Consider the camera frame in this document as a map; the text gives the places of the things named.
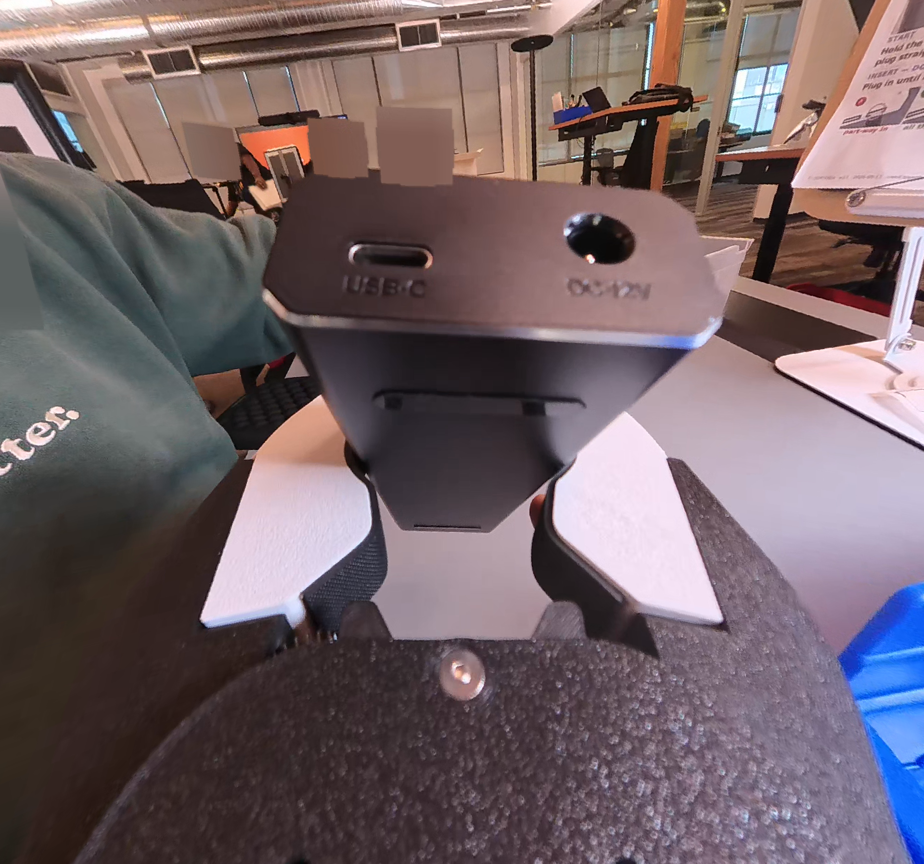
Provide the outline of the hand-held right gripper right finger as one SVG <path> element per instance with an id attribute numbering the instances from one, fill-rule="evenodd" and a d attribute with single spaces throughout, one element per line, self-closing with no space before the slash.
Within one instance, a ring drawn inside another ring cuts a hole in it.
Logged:
<path id="1" fill-rule="evenodd" d="M 530 503 L 533 576 L 549 596 L 531 638 L 610 641 L 657 656 L 652 622 L 723 632 L 668 457 L 619 416 Z"/>

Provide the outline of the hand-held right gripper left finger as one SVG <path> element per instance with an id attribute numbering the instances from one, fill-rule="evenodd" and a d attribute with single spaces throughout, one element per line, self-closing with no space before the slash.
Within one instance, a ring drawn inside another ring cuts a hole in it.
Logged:
<path id="1" fill-rule="evenodd" d="M 377 495 L 322 398 L 260 447 L 202 607 L 204 627 L 282 617 L 335 635 L 385 581 Z"/>

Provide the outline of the black USB hub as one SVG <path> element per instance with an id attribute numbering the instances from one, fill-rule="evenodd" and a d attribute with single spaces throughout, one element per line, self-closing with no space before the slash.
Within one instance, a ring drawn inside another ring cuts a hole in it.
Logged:
<path id="1" fill-rule="evenodd" d="M 263 285 L 396 523 L 488 532 L 717 331 L 706 253 L 648 190 L 311 175 Z"/>

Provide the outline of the clear plastic bin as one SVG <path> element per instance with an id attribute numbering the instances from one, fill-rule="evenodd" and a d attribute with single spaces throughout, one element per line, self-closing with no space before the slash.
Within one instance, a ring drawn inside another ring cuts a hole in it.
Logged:
<path id="1" fill-rule="evenodd" d="M 754 243 L 750 237 L 705 235 L 699 236 L 713 278 L 723 300 L 734 288 L 747 252 Z"/>

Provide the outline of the blue plastic bin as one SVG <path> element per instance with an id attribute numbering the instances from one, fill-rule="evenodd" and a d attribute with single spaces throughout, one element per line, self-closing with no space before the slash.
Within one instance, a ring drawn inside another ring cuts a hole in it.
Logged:
<path id="1" fill-rule="evenodd" d="M 923 585 L 896 592 L 840 663 L 912 862 L 923 861 Z"/>

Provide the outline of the orange screen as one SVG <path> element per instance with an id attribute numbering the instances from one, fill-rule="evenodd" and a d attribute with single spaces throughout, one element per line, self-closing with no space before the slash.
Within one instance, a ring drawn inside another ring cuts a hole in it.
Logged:
<path id="1" fill-rule="evenodd" d="M 308 147 L 308 127 L 306 124 L 295 126 L 251 126 L 236 129 L 240 143 L 252 154 L 263 168 L 269 170 L 266 152 L 287 146 L 296 146 L 303 165 L 310 161 Z"/>

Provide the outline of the wooden standing desk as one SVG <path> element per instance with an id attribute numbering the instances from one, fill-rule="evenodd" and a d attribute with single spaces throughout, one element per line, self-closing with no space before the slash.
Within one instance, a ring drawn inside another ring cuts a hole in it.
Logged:
<path id="1" fill-rule="evenodd" d="M 626 123 L 637 123 L 636 133 L 629 148 L 629 181 L 623 187 L 661 190 L 656 184 L 653 171 L 654 151 L 659 121 L 662 116 L 672 116 L 693 109 L 694 105 L 705 103 L 707 97 L 674 96 L 660 100 L 648 99 L 642 103 L 623 104 L 605 110 L 558 122 L 548 127 L 557 133 L 560 142 L 581 140 L 583 142 L 582 170 L 580 184 L 591 184 L 593 166 L 593 143 L 600 136 L 620 131 Z"/>

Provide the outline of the black bag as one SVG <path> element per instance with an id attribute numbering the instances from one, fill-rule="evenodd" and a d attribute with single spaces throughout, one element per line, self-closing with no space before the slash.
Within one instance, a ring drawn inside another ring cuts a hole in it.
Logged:
<path id="1" fill-rule="evenodd" d="M 624 103 L 631 107 L 648 107 L 652 104 L 676 101 L 673 112 L 687 112 L 695 102 L 694 94 L 689 87 L 658 83 L 655 86 L 638 90 Z"/>

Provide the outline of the wooden pillar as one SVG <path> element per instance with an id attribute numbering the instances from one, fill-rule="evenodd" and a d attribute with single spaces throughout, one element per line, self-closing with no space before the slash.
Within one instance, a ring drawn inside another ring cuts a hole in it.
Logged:
<path id="1" fill-rule="evenodd" d="M 659 83 L 676 85 L 678 83 L 686 6 L 687 0 L 658 0 L 650 76 L 653 85 Z M 663 188 L 672 122 L 673 116 L 657 118 L 651 172 L 653 191 L 661 191 Z"/>

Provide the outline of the black floor lamp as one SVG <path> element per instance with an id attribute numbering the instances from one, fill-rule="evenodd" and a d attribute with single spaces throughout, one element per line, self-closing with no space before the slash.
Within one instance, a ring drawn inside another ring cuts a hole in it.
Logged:
<path id="1" fill-rule="evenodd" d="M 536 54 L 548 48 L 552 42 L 553 37 L 549 34 L 535 34 L 517 39 L 510 46 L 513 52 L 527 56 L 530 178 L 533 182 L 538 180 Z"/>

